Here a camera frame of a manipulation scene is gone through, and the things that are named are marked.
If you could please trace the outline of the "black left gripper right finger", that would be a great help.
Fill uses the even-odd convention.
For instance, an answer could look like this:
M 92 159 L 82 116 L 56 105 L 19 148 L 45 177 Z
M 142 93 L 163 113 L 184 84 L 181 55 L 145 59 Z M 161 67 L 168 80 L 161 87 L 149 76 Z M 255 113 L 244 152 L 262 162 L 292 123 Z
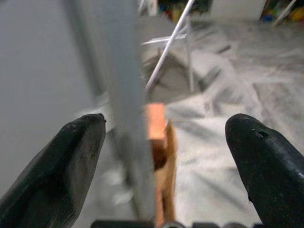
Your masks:
M 225 124 L 249 201 L 267 228 L 304 226 L 304 157 L 278 131 L 247 114 Z

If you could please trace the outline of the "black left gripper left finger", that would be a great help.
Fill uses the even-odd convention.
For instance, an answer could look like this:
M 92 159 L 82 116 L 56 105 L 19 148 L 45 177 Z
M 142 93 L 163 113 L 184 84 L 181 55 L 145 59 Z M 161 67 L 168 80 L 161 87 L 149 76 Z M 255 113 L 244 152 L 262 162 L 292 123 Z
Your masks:
M 72 227 L 95 174 L 105 123 L 102 114 L 87 114 L 64 125 L 1 197 L 1 227 Z

